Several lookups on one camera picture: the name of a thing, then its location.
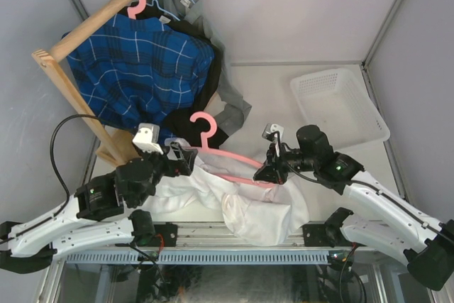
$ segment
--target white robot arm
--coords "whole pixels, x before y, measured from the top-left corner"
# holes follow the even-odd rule
[[[147,245],[155,237],[155,227],[150,212],[136,208],[155,194],[163,176],[191,175],[197,154],[171,143],[177,159],[170,160],[170,148],[156,143],[156,131],[159,127],[155,125],[140,125],[133,142],[142,150],[142,157],[95,177],[61,206],[24,224],[1,224],[1,243],[8,243],[8,250],[0,251],[0,268],[30,273],[81,250],[117,243]],[[123,214],[124,205],[136,210],[128,218],[103,222]]]
[[[345,154],[335,153],[317,126],[297,131],[298,149],[287,150],[280,132],[263,134],[272,143],[267,160],[254,180],[282,184],[289,172],[335,190],[375,213],[384,224],[367,221],[340,208],[325,222],[332,246],[342,240],[372,247],[407,266],[432,290],[441,290],[454,271],[454,221],[443,224],[382,186],[364,167]],[[311,171],[316,179],[301,172]]]

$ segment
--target plaid fabric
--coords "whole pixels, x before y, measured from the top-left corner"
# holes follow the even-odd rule
[[[93,112],[136,128],[160,125],[171,111],[189,108],[214,58],[205,42],[173,31],[157,18],[115,15],[68,55],[79,92]],[[160,140],[172,134],[161,129]]]

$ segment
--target wooden clothes rack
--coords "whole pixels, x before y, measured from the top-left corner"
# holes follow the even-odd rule
[[[79,114],[94,116],[93,111],[82,98],[59,63],[124,6],[129,5],[131,2],[132,0],[110,0],[96,13],[92,14],[83,23],[66,35],[60,42],[52,46],[49,52],[36,50],[32,53],[33,59],[40,65],[41,69]],[[101,146],[96,151],[96,154],[100,158],[105,159],[113,166],[118,166],[137,157],[137,152],[134,150],[131,143],[132,135],[130,133],[117,130],[110,136],[99,121],[87,118],[83,119],[101,141]]]

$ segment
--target white cloth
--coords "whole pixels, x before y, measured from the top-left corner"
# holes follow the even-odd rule
[[[211,173],[252,179],[254,169],[237,160],[200,153],[190,177],[163,177],[142,206],[153,213],[181,209],[194,200],[221,210],[233,234],[257,246],[275,246],[309,221],[306,201],[294,180],[269,189],[229,182]]]

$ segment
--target white floor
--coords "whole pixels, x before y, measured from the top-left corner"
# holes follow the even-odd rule
[[[261,135],[267,123],[278,123],[285,128],[283,142],[290,147],[297,147],[295,133],[298,128],[307,124],[290,90],[290,81],[298,76],[321,70],[347,67],[364,84],[358,65],[290,65],[290,66],[259,66],[233,67],[233,81],[245,99],[252,104],[248,120],[242,129],[231,136],[222,149],[247,155],[258,160],[265,159],[269,142]],[[208,108],[210,114],[215,114],[222,108],[222,102],[217,98]],[[349,153],[366,170],[385,187],[397,193],[391,167],[382,143]],[[102,160],[97,160],[93,176],[111,172],[113,168]],[[312,221],[326,220],[338,207],[343,206],[363,215],[368,219],[377,219],[360,206],[355,206],[333,190],[318,184],[300,180],[301,190],[306,198]],[[194,202],[189,206],[171,214],[153,214],[153,221],[223,221],[221,212],[213,211]]]

